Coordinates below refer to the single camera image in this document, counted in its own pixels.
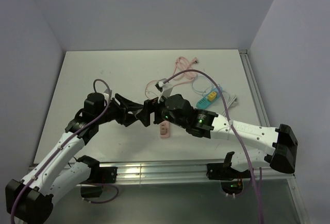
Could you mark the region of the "pink power strip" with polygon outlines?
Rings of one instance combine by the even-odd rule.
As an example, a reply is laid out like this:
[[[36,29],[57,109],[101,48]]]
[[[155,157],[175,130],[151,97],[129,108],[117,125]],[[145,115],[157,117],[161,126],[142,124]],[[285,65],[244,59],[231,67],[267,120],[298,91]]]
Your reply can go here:
[[[170,137],[170,123],[168,121],[163,121],[159,125],[160,127],[160,138],[167,139]]]

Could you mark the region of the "teal power strip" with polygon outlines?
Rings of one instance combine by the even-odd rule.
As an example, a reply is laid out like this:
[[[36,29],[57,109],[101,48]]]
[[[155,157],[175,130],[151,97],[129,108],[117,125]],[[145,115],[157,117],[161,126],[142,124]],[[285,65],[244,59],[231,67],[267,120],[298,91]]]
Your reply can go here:
[[[207,109],[209,108],[216,100],[221,97],[219,90],[214,87],[208,94],[203,96],[197,103],[196,108],[198,109]]]

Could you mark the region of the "yellow charger plug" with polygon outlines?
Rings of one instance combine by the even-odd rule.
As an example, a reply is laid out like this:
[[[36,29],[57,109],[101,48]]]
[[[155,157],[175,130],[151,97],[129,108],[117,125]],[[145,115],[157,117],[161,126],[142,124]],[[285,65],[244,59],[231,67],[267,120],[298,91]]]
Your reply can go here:
[[[217,92],[211,92],[208,96],[207,96],[207,99],[212,102],[216,99],[217,97]]]

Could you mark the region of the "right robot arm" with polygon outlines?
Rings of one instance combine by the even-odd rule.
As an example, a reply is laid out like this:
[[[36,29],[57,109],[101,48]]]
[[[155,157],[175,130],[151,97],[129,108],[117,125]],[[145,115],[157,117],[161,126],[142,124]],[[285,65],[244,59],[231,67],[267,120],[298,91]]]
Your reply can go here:
[[[243,162],[239,156],[233,156],[223,165],[224,174],[230,178],[248,170],[250,166],[258,168],[269,165],[280,173],[295,172],[298,141],[288,125],[262,127],[228,120],[216,112],[193,108],[180,94],[163,101],[157,98],[146,100],[136,118],[149,126],[150,114],[154,114],[155,124],[168,121],[194,137],[242,142],[244,146],[252,147],[249,161]]]

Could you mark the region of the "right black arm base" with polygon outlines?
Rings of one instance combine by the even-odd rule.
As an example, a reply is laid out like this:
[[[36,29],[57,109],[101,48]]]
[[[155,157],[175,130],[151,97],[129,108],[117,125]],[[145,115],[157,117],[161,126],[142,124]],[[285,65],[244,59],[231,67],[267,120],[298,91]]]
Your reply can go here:
[[[208,163],[206,166],[206,177],[219,181],[226,197],[240,196],[252,185],[249,170],[239,172],[231,167],[225,167],[224,163]]]

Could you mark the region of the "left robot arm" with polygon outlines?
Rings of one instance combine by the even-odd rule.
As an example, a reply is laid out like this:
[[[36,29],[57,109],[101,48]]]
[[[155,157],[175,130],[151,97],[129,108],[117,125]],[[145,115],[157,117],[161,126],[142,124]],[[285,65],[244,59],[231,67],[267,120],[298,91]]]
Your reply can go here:
[[[100,162],[89,156],[77,159],[65,170],[70,160],[98,133],[99,126],[111,121],[129,126],[143,105],[116,94],[91,93],[84,106],[68,123],[56,146],[21,180],[11,180],[5,188],[6,208],[11,223],[18,218],[26,223],[44,223],[55,203],[80,183],[100,183]]]

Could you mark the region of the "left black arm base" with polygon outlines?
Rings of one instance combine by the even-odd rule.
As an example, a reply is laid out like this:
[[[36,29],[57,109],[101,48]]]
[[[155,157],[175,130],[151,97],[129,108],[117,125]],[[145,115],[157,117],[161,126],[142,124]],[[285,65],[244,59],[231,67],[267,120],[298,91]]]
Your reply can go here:
[[[116,166],[93,169],[91,176],[80,186],[82,200],[92,204],[104,204],[115,200],[120,193],[119,188],[115,185],[117,172]],[[110,192],[113,190],[114,195],[107,200],[96,200],[107,189]]]

